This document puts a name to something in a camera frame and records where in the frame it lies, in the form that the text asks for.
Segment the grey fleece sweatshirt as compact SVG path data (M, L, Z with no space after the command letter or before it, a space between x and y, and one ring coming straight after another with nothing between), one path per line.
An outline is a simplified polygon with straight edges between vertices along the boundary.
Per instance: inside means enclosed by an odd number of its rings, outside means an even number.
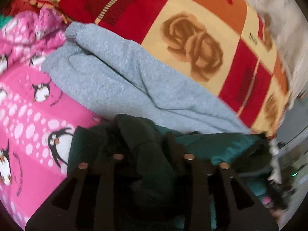
M42 71L105 119L128 114L179 132L249 134L222 100L138 43L77 22L70 24L65 37L65 44L45 59Z

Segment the pink penguin fleece blanket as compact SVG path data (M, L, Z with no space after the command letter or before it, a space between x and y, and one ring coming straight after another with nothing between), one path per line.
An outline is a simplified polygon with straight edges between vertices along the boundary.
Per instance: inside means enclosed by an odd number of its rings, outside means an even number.
M65 179L75 128L102 121L41 69L65 29L51 8L21 12L1 28L1 203L20 228Z

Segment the teal green cloth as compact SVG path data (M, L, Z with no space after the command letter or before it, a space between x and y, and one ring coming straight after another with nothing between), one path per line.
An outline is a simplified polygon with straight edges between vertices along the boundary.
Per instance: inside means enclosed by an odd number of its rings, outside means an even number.
M3 28L5 25L7 25L11 20L13 19L12 16L4 16L0 14L0 28Z

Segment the red cream rose blanket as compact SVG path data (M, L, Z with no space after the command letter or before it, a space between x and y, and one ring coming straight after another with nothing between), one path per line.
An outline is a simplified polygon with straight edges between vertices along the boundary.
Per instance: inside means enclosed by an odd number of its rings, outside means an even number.
M254 133L274 136L289 99L278 48L246 0L4 0L3 14L53 8L142 45L206 87Z

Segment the dark green puffer jacket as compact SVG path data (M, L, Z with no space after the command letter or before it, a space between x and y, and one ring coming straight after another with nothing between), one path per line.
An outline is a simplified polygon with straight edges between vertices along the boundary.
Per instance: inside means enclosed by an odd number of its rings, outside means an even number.
M157 230L182 230L183 208L177 193L181 186L167 160L168 148L183 148L212 165L229 163L257 196L264 194L272 172L265 135L222 132L182 134L153 121L120 114L107 124L77 127L68 157L68 172L79 164L97 164L120 153L133 160L134 182L145 203L144 213Z

